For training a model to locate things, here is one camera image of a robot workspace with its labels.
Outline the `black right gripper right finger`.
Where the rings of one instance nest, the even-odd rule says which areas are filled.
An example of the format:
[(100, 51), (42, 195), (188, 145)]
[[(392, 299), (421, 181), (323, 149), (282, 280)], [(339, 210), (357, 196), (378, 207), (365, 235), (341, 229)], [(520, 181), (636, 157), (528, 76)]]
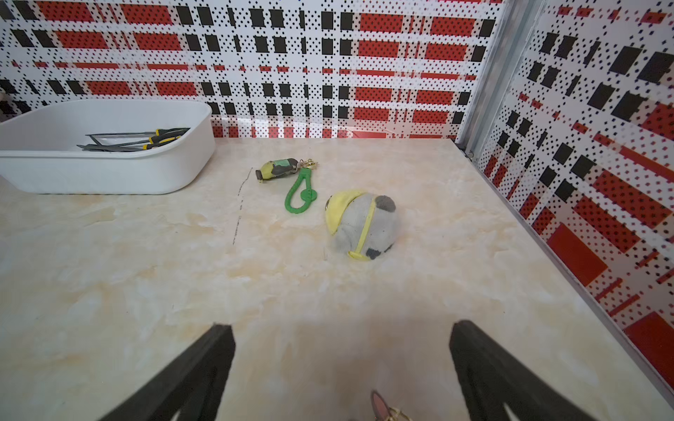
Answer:
[(469, 320), (450, 339), (458, 382), (471, 420), (591, 420)]

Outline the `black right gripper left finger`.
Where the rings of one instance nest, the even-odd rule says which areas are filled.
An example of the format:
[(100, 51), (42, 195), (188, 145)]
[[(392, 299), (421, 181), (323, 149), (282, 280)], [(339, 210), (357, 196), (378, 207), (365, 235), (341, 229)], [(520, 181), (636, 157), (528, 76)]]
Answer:
[(214, 325), (104, 420), (214, 420), (233, 364), (231, 326)]

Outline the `black yellow file tool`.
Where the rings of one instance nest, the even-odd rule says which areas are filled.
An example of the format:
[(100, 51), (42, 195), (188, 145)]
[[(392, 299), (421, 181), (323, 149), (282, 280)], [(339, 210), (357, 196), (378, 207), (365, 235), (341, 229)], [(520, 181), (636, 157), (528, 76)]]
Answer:
[(147, 151), (170, 144), (188, 133), (189, 127), (156, 129), (135, 133), (93, 133), (86, 137), (91, 141), (78, 145), (82, 151), (133, 153)]

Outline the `white plastic storage box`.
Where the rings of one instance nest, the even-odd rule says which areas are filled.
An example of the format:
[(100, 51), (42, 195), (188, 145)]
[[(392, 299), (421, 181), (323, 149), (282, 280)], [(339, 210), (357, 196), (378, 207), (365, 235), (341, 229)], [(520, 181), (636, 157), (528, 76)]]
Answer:
[[(190, 184), (215, 150), (212, 109), (180, 100), (89, 99), (57, 103), (1, 124), (1, 176), (38, 194), (161, 195)], [(129, 133), (184, 128), (165, 146), (138, 152), (89, 152), (128, 142)]]

